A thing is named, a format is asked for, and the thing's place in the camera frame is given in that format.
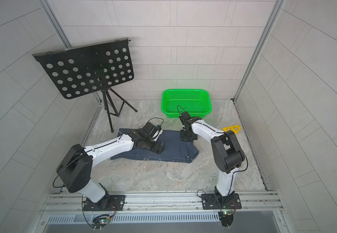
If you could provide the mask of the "dark blue pillowcase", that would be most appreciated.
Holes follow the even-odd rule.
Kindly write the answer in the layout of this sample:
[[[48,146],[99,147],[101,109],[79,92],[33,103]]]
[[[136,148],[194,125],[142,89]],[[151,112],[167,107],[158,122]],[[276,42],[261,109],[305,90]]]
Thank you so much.
[[[179,131],[164,130],[158,137],[158,141],[163,142],[165,146],[161,154],[149,150],[136,149],[115,155],[111,157],[111,160],[125,158],[138,161],[192,163],[199,154],[199,150],[194,146],[193,142],[181,141]]]

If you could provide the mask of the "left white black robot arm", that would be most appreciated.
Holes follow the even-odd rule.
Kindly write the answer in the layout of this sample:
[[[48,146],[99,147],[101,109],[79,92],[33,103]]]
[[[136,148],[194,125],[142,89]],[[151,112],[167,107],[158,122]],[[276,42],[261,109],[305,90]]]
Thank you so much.
[[[162,133],[160,125],[153,125],[148,121],[143,128],[129,130],[101,144],[86,147],[76,144],[70,148],[58,166],[57,175],[68,192],[78,192],[93,203],[107,200],[106,189],[91,178],[93,168],[115,155],[131,150],[162,153],[164,143],[158,141]]]

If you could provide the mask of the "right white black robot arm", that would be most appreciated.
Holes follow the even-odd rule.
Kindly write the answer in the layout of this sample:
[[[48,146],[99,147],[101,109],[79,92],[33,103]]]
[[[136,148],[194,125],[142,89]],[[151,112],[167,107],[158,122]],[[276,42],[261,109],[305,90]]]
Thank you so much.
[[[218,130],[200,117],[191,117],[188,112],[181,113],[179,119],[183,124],[180,131],[182,141],[194,141],[200,136],[211,144],[215,164],[220,170],[215,192],[221,197],[231,195],[234,192],[235,173],[245,160],[236,134]]]

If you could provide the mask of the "green plastic basket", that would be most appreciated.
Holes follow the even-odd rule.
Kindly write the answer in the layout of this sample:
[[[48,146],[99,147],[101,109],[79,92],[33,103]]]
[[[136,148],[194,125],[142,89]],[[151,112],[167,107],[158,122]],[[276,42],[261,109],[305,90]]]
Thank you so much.
[[[168,118],[178,118],[184,111],[192,117],[205,117],[212,112],[212,104],[203,89],[168,89],[162,94],[161,110]]]

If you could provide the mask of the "yellow plastic triangle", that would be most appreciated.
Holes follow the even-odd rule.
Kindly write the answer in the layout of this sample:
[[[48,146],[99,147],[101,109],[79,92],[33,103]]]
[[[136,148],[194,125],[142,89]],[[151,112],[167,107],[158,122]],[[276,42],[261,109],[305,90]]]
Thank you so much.
[[[241,126],[240,125],[228,126],[228,127],[222,128],[222,130],[224,132],[232,131],[234,134],[237,134],[241,130]]]

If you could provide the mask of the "black perforated music stand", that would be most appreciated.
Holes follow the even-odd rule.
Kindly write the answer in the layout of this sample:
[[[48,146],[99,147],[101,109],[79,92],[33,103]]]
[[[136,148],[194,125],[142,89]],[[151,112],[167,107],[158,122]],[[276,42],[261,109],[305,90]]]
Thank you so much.
[[[129,38],[122,38],[68,50],[36,53],[33,57],[65,99],[100,91],[108,116],[118,117],[121,110],[116,108],[110,94],[122,100],[122,106],[129,105],[113,89],[134,79],[129,42]]]

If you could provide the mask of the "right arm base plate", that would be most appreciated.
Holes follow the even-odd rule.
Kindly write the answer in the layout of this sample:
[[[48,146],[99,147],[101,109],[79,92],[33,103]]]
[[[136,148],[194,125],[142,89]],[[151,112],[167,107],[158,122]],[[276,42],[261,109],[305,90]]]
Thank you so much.
[[[242,208],[238,193],[231,193],[227,197],[214,193],[202,194],[202,206],[204,210],[239,210]]]

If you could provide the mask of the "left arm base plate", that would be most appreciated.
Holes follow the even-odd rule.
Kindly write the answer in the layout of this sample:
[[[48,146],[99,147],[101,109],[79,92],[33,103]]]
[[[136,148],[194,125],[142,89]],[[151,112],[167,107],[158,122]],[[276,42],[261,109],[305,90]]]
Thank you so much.
[[[89,198],[82,201],[83,211],[122,211],[126,195],[106,195],[99,202],[93,203]]]

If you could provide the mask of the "aluminium rail frame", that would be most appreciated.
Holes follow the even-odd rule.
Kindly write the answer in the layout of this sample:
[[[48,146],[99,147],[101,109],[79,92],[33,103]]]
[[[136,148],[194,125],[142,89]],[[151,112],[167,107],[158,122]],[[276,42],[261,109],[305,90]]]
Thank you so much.
[[[111,192],[109,195],[126,195],[122,211],[117,211],[109,224],[131,223],[220,223],[218,212],[221,210],[204,210],[202,194],[211,191],[162,191],[162,192]],[[275,191],[246,190],[237,191],[242,208],[238,213],[271,214],[273,223],[281,233],[290,233],[292,228],[286,219],[283,204]],[[91,223],[94,217],[112,214],[113,211],[83,211],[86,198],[78,193],[67,191],[48,195],[39,211],[37,224],[32,232],[42,233],[50,225],[79,224],[89,227],[83,217]]]

